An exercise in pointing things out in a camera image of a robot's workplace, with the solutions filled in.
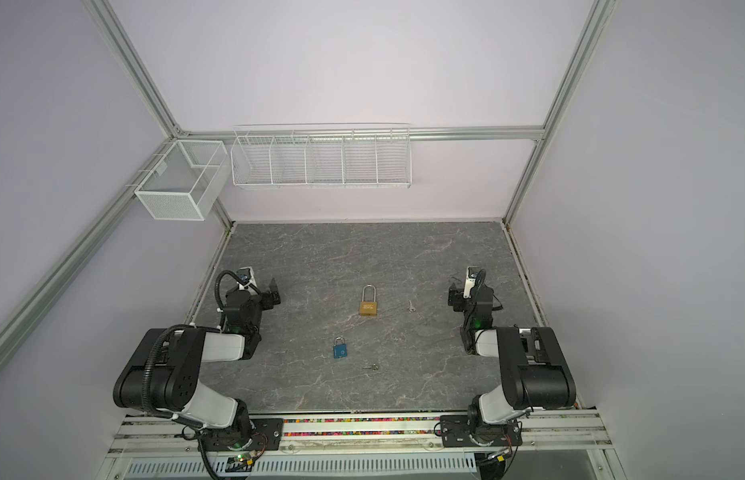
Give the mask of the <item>brass padlock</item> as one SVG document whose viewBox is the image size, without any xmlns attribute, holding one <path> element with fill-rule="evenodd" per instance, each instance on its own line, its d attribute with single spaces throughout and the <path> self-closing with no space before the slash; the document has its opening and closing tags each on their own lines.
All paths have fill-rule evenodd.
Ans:
<svg viewBox="0 0 745 480">
<path fill-rule="evenodd" d="M 362 288 L 358 314 L 360 316 L 377 316 L 378 311 L 377 288 L 372 284 L 368 284 Z"/>
</svg>

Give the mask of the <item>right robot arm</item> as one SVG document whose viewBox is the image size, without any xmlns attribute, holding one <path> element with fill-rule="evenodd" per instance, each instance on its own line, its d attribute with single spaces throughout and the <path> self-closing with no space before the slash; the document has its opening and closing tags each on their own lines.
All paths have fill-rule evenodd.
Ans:
<svg viewBox="0 0 745 480">
<path fill-rule="evenodd" d="M 449 289 L 448 306 L 463 316 L 466 353 L 498 361 L 500 384 L 475 396 L 465 414 L 443 415 L 436 430 L 443 445 L 504 447 L 522 444 L 522 422 L 537 408 L 575 406 L 577 388 L 557 336 L 550 327 L 496 326 L 503 309 L 487 272 L 470 266 L 462 286 Z"/>
</svg>

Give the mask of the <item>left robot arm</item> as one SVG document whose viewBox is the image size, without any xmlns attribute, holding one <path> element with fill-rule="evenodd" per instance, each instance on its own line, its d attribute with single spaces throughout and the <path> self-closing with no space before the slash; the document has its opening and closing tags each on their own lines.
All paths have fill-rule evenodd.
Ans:
<svg viewBox="0 0 745 480">
<path fill-rule="evenodd" d="M 262 341 L 262 314 L 282 303 L 276 280 L 258 287 L 252 268 L 224 270 L 214 280 L 218 325 L 176 324 L 148 330 L 122 373 L 112 400 L 120 408 L 168 419 L 194 431 L 206 452 L 278 449 L 282 423 L 254 420 L 242 399 L 202 383 L 205 363 L 250 360 Z"/>
</svg>

